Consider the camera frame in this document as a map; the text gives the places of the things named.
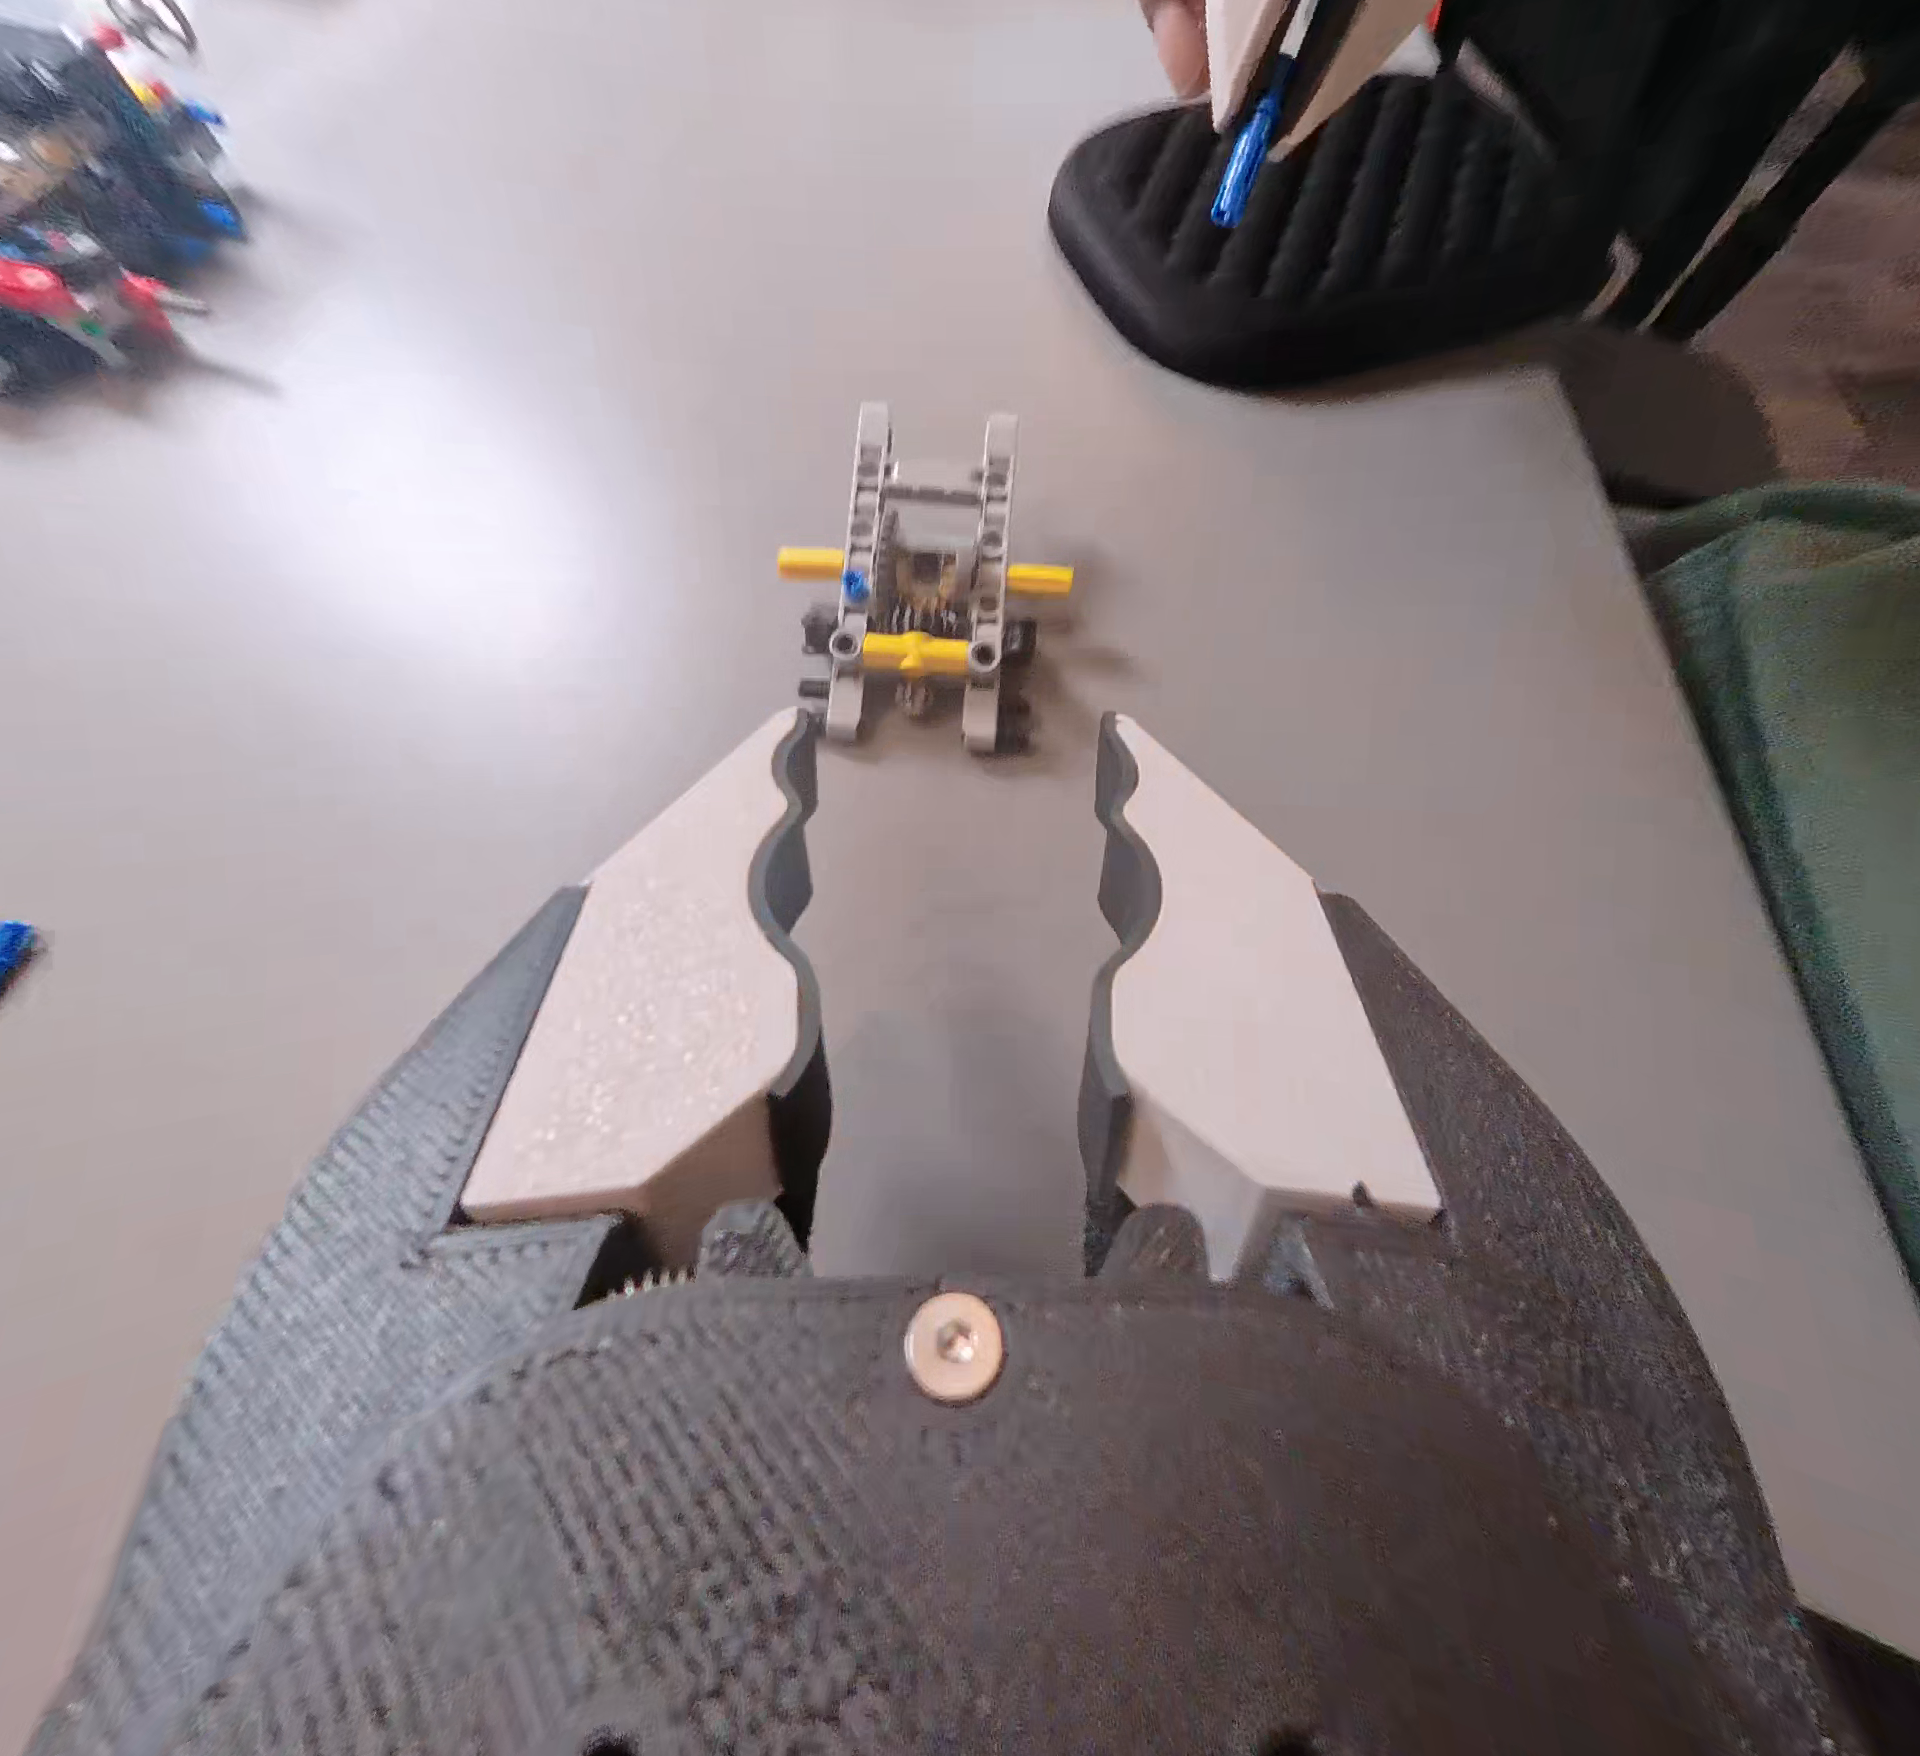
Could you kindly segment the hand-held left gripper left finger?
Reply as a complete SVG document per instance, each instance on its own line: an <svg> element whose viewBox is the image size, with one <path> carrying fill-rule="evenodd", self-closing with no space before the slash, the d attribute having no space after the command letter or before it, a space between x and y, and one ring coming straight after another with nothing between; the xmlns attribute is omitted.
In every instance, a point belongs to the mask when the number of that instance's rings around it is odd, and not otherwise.
<svg viewBox="0 0 1920 1756"><path fill-rule="evenodd" d="M812 900L816 726L780 709L586 882L468 1169L478 1225L616 1217L689 1267L768 1201L806 1249L828 1151Z"/></svg>

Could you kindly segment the lego car chassis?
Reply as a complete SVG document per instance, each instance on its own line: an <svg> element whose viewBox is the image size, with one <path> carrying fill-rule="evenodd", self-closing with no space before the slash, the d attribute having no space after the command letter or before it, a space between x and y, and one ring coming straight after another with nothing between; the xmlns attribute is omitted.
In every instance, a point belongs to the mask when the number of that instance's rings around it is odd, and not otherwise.
<svg viewBox="0 0 1920 1756"><path fill-rule="evenodd" d="M178 0L100 0L87 27L6 18L2 50L3 400L151 371L249 240L227 119L179 75L199 37Z"/></svg>

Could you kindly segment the person's green sweatshirt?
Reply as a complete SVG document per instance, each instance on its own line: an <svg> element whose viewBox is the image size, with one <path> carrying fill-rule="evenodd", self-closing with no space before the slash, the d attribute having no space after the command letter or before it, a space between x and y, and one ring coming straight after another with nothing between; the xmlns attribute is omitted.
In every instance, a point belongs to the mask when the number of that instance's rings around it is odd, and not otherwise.
<svg viewBox="0 0 1920 1756"><path fill-rule="evenodd" d="M1918 497L1623 515L1678 685L1918 1287Z"/></svg>

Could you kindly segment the grey lego frame assembly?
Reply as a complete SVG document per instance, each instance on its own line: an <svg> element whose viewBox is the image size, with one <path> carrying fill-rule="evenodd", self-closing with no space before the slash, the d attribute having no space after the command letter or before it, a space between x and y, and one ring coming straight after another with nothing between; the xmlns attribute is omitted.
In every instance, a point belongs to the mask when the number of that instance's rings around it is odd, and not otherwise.
<svg viewBox="0 0 1920 1756"><path fill-rule="evenodd" d="M1020 471L1020 422L993 413L964 465L908 465L892 411L868 402L855 422L851 484L836 544L864 568L872 599L839 586L803 617L811 676L801 696L831 742L861 736L874 692L913 723L952 715L971 756L1017 754L1029 739L1026 677L1040 647L1039 607L1006 590Z"/></svg>

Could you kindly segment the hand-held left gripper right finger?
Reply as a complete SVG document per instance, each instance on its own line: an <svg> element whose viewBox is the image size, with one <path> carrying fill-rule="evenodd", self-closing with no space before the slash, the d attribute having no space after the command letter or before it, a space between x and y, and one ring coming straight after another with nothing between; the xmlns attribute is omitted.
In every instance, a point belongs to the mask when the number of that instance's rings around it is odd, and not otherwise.
<svg viewBox="0 0 1920 1756"><path fill-rule="evenodd" d="M1087 1273L1175 1209L1217 1284L1260 1275L1288 1219L1427 1228L1436 1173L1330 901L1137 721L1096 736L1093 973L1077 1097Z"/></svg>

